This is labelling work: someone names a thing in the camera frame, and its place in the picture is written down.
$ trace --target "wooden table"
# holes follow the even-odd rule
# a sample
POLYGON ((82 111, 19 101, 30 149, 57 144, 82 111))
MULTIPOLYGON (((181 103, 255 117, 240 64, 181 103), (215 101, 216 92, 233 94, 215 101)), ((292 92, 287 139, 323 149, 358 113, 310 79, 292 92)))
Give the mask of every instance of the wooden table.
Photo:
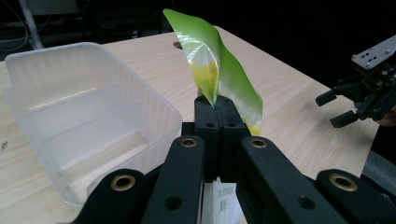
MULTIPOLYGON (((315 98, 324 85, 219 28, 227 49, 244 67, 264 101, 262 136, 272 140, 304 174, 337 168, 359 176, 378 124, 371 119, 335 129, 329 119, 348 111, 341 96, 322 107, 315 98)), ((197 89, 186 56, 173 46, 174 33, 126 40, 105 47, 193 121, 197 89)), ((9 83, 0 62, 0 223, 70 222, 78 211, 65 204, 11 114, 3 91, 9 83)))

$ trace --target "transparent plastic bin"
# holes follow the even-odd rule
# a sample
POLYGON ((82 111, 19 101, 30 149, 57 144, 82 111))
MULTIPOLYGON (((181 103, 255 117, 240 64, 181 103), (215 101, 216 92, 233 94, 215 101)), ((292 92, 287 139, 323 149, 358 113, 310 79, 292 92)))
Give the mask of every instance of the transparent plastic bin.
POLYGON ((182 117, 102 46, 6 57, 7 103, 65 202, 82 208, 105 175, 161 165, 182 117))

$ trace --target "bolt hole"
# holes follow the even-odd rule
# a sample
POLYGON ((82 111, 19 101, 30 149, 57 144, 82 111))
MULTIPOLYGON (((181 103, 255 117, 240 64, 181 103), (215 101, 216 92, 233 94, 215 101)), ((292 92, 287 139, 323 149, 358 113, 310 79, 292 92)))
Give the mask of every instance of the bolt hole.
POLYGON ((329 178, 330 182, 339 189, 343 189, 345 191, 355 191, 358 189, 358 185, 356 185, 356 183, 347 176, 332 174, 329 178))
POLYGON ((111 181, 110 187, 115 191, 125 191, 130 189, 135 181, 132 175, 117 175, 113 178, 113 181, 111 181))
POLYGON ((168 210, 176 210, 178 209, 182 204, 182 201, 178 197, 170 197, 165 200, 165 207, 168 210))
POLYGON ((253 139, 250 141, 250 144, 254 147, 267 147, 267 143, 261 139, 253 139))
POLYGON ((197 141, 193 138, 186 138, 181 141, 182 147, 195 147, 197 145, 197 141))
POLYGON ((309 198, 306 198, 304 195, 301 195, 297 198, 297 204, 305 210, 315 209, 315 203, 309 198))
POLYGON ((179 41, 174 43, 174 47, 177 49, 183 49, 183 47, 181 47, 181 43, 179 41))

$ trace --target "robotic arm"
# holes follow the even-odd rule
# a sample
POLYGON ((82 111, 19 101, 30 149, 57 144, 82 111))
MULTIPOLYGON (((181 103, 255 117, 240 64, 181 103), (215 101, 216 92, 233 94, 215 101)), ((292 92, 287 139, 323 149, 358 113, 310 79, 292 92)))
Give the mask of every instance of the robotic arm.
POLYGON ((354 77, 344 78, 316 98, 318 106, 344 95, 357 108, 331 119, 334 128, 344 127, 358 119, 381 120, 396 105, 396 35, 352 56, 359 72, 354 77))

